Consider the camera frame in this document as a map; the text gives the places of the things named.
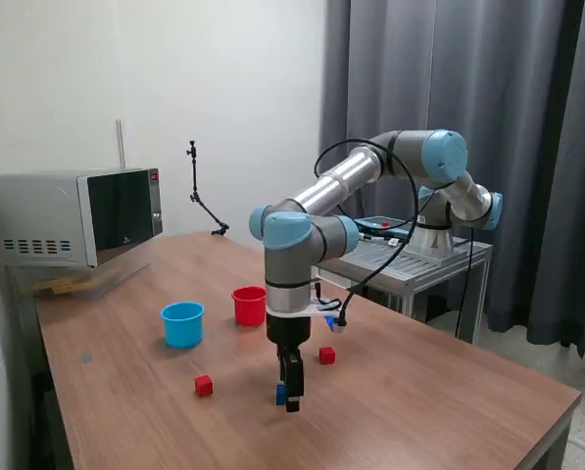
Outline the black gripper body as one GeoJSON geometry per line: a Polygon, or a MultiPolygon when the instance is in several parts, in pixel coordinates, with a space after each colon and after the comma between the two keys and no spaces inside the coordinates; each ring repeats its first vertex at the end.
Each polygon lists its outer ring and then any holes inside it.
{"type": "Polygon", "coordinates": [[[300,345],[311,336],[311,319],[309,317],[282,318],[267,316],[267,337],[276,345],[276,354],[282,357],[284,352],[301,359],[300,345]]]}

